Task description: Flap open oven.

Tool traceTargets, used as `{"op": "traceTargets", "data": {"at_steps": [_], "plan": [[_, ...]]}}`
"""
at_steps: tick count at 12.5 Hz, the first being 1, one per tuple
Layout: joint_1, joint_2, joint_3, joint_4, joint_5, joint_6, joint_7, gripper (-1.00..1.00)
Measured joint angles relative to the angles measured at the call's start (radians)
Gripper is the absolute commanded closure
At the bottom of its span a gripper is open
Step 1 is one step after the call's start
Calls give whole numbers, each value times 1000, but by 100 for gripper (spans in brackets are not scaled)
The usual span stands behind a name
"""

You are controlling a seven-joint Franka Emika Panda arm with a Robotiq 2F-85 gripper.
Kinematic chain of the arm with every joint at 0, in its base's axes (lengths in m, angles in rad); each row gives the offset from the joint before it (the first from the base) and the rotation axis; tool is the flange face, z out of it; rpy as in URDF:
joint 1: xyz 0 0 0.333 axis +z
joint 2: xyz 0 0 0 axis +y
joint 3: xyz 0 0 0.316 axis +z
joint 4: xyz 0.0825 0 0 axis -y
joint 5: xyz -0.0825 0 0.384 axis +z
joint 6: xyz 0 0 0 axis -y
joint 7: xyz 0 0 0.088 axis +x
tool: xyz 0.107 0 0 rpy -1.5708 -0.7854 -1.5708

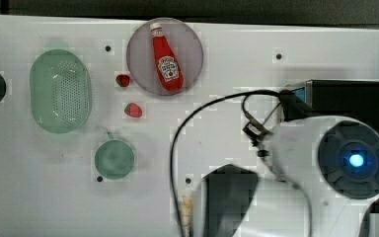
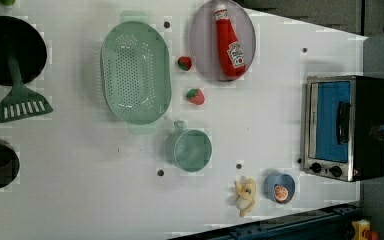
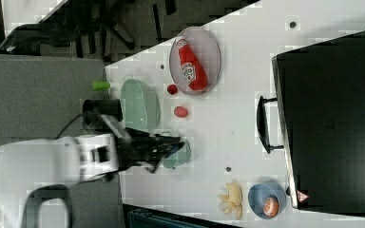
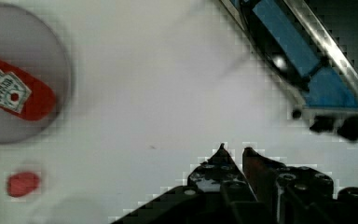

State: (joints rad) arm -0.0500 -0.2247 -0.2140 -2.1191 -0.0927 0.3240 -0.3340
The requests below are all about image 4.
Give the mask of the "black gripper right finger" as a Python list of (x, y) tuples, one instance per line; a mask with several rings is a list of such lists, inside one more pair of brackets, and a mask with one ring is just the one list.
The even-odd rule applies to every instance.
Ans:
[(334, 224), (325, 211), (333, 201), (333, 180), (307, 166), (287, 166), (246, 147), (242, 170), (257, 200), (278, 224)]

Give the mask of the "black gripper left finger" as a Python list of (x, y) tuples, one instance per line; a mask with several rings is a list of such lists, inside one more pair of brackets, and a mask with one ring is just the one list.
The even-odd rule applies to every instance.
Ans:
[(221, 143), (211, 158), (202, 162), (187, 178), (187, 185), (205, 193), (233, 195), (232, 202), (256, 202), (246, 177)]

